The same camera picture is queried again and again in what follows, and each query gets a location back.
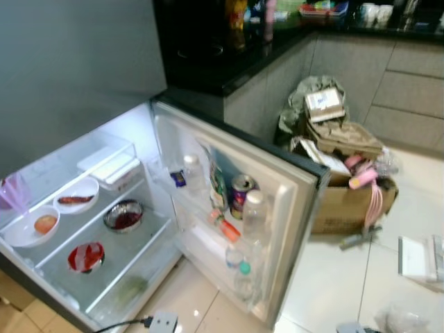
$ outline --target kitchen counter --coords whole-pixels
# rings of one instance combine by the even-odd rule
[[[387,25],[368,27],[360,20],[357,11],[357,7],[350,5],[345,18],[334,23],[314,24],[299,15],[289,18],[286,22],[276,22],[273,26],[273,41],[268,44],[261,42],[256,32],[258,26],[246,26],[242,36],[246,45],[243,51],[228,49],[223,55],[211,60],[183,59],[175,52],[164,52],[168,84],[215,96],[228,96],[291,47],[316,32],[444,45],[443,32],[437,29],[438,18],[433,15],[426,15],[427,19],[420,19],[419,24],[407,24],[405,19],[393,13]]]

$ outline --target bottle cap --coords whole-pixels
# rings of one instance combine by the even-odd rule
[[[196,165],[199,164],[199,157],[197,155],[185,155],[183,162],[185,165]]]
[[[247,193],[247,201],[259,205],[264,202],[264,195],[260,190],[252,189]]]
[[[250,264],[248,262],[241,262],[241,264],[239,265],[239,270],[244,275],[250,274],[251,272]]]

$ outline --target white plate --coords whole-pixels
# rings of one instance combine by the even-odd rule
[[[46,234],[39,233],[34,228],[34,223],[44,215],[51,215],[57,218],[57,222]],[[4,232],[5,241],[16,248],[32,248],[47,242],[57,231],[60,222],[60,213],[53,206],[45,205],[37,208],[34,212],[28,213],[15,221]]]
[[[87,203],[79,203],[76,205],[62,205],[58,202],[59,198],[63,196],[94,196],[91,201]],[[86,177],[79,180],[70,188],[64,190],[61,194],[56,196],[53,200],[53,205],[61,214],[80,214],[86,212],[99,199],[99,183],[92,177]]]

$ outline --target beverage can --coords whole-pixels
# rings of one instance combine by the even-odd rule
[[[248,175],[238,175],[231,182],[233,200],[230,207],[231,215],[238,220],[242,220],[244,203],[248,191],[255,188],[255,180]]]

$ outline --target metal bowl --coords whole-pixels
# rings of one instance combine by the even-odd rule
[[[103,222],[112,231],[125,233],[142,223],[143,214],[144,207],[136,200],[123,200],[106,212]]]

